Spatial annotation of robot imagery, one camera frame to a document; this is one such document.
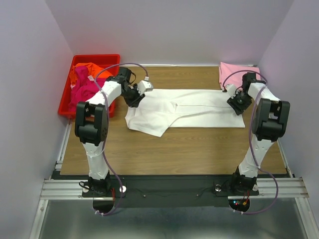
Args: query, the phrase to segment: clothing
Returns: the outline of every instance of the clothing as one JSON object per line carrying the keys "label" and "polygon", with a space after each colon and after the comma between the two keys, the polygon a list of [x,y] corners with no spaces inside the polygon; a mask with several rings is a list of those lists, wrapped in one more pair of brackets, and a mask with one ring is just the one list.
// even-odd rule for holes
{"label": "clothing", "polygon": [[245,127],[218,90],[160,90],[146,92],[125,117],[129,129],[161,137],[169,127]]}
{"label": "clothing", "polygon": [[[225,81],[225,79],[232,73],[236,72],[236,71],[241,71],[241,70],[253,70],[253,71],[257,71],[258,73],[259,68],[258,67],[249,67],[249,66],[237,66],[237,65],[231,65],[231,64],[226,64],[221,62],[220,66],[219,66],[219,84],[220,84],[220,88],[222,89],[222,85],[223,82]],[[246,74],[247,72],[239,72],[233,76],[231,76],[225,85],[228,84],[234,84],[236,87],[241,87],[243,81],[243,75]]]}
{"label": "clothing", "polygon": [[[95,78],[97,76],[97,74],[102,71],[104,68],[99,67],[98,65],[94,64],[94,63],[78,63],[75,66],[72,67],[71,72],[69,73],[69,78],[70,78],[70,82],[71,82],[71,87],[74,86],[78,80],[78,76],[76,74],[75,69],[79,66],[85,66],[88,68],[89,71],[89,75],[93,76],[93,78]],[[108,78],[109,76],[111,76],[110,72],[105,71],[103,72],[99,77],[100,78]]]}
{"label": "clothing", "polygon": [[[94,81],[90,81],[88,76],[90,76],[90,70],[86,66],[78,66],[74,69],[74,74],[77,76],[77,81],[75,86],[71,90],[71,101],[69,103],[69,111],[75,112],[76,105],[80,101],[87,101],[93,97],[99,89],[95,85]],[[111,76],[110,72],[105,72],[104,77],[107,78]],[[105,78],[98,78],[96,81],[100,87],[103,87]]]}

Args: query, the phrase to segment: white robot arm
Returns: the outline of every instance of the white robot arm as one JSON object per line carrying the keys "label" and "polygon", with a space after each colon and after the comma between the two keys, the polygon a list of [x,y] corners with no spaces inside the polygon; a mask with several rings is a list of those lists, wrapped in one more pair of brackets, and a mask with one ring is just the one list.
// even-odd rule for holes
{"label": "white robot arm", "polygon": [[266,87],[266,82],[256,80],[254,73],[243,76],[242,91],[236,91],[234,85],[227,85],[226,90],[230,95],[228,104],[240,115],[252,103],[252,98],[257,101],[257,110],[252,121],[251,145],[254,150],[254,160],[249,148],[244,160],[239,164],[233,174],[231,187],[234,191],[257,190],[256,180],[258,168],[268,151],[279,137],[285,134],[290,103],[275,97]]}
{"label": "white robot arm", "polygon": [[[145,97],[144,93],[153,90],[148,77],[131,85],[131,73],[128,68],[120,67],[117,76],[106,80],[102,90],[107,97],[108,107],[118,96],[123,96],[129,107],[138,107]],[[94,121],[87,120],[88,117],[93,117]],[[108,192],[111,186],[109,168],[102,154],[108,132],[107,120],[105,99],[101,92],[87,102],[77,104],[75,135],[80,138],[85,148],[90,169],[86,186],[101,193]]]}

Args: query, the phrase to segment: folded pink cloth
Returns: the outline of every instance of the folded pink cloth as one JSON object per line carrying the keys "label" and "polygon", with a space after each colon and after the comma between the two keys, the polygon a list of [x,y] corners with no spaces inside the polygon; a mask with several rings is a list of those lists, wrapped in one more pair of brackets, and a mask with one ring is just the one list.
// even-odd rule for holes
{"label": "folded pink cloth", "polygon": [[[89,70],[86,66],[76,67],[75,74],[78,79],[71,91],[71,101],[69,103],[69,111],[71,112],[75,112],[76,105],[80,101],[87,101],[99,91],[94,81],[89,80]],[[100,87],[103,87],[105,78],[98,78],[96,81]]]}
{"label": "folded pink cloth", "polygon": [[[230,74],[236,72],[236,71],[241,71],[241,70],[252,70],[256,72],[260,72],[258,67],[249,67],[249,66],[237,66],[237,65],[231,65],[231,64],[226,64],[221,62],[220,67],[219,67],[219,84],[220,88],[223,90],[222,85],[227,76]],[[240,87],[243,83],[242,78],[243,75],[246,74],[246,72],[239,72],[233,76],[231,76],[225,85],[228,84],[234,84],[236,87]]]}

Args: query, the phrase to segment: gray wall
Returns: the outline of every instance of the gray wall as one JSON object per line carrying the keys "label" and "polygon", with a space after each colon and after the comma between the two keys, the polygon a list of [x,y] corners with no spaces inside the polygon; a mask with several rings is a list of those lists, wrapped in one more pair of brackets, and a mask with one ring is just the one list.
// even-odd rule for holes
{"label": "gray wall", "polygon": [[292,171],[302,176],[319,222],[319,1],[295,0],[259,67],[269,88],[291,103],[281,142]]}
{"label": "gray wall", "polygon": [[46,0],[74,54],[257,64],[293,0]]}
{"label": "gray wall", "polygon": [[69,49],[43,0],[0,2],[0,238],[29,238],[64,121]]}

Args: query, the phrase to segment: laundry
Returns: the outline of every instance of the laundry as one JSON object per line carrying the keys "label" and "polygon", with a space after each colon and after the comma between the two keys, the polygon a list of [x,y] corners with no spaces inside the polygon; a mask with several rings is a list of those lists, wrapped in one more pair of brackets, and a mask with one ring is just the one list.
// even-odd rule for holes
{"label": "laundry", "polygon": [[[74,74],[77,77],[77,81],[71,91],[69,111],[74,112],[76,110],[76,105],[80,101],[87,101],[99,91],[94,81],[88,78],[89,76],[91,76],[91,79],[94,79],[94,76],[92,76],[90,73],[90,69],[87,68],[87,66],[78,66],[74,69]],[[104,85],[106,78],[112,76],[112,74],[108,71],[105,71],[103,73],[103,77],[99,77],[96,80],[100,87]]]}
{"label": "laundry", "polygon": [[[80,67],[80,66],[85,66],[88,69],[89,75],[93,76],[93,78],[95,78],[97,76],[97,74],[103,70],[102,67],[99,67],[98,65],[89,62],[89,63],[78,63],[75,66],[72,67],[71,72],[69,73],[69,78],[70,78],[70,82],[71,82],[71,88],[73,88],[78,80],[78,76],[76,74],[76,68]],[[108,71],[103,72],[100,75],[100,78],[108,78],[109,76],[111,76],[111,74]]]}
{"label": "laundry", "polygon": [[[225,81],[225,79],[232,73],[236,72],[236,71],[242,71],[242,70],[250,70],[250,71],[256,71],[256,72],[260,72],[258,67],[249,67],[249,66],[237,66],[237,65],[231,65],[231,64],[227,64],[224,62],[220,62],[220,66],[219,66],[219,84],[220,84],[220,88],[223,90],[222,85]],[[237,74],[234,74],[233,76],[231,76],[228,80],[227,80],[227,85],[228,84],[234,84],[237,88],[241,87],[242,85],[242,78],[243,75],[246,74],[247,72],[239,72]]]}
{"label": "laundry", "polygon": [[145,95],[139,107],[128,109],[129,129],[161,137],[169,127],[245,127],[219,90],[154,89]]}

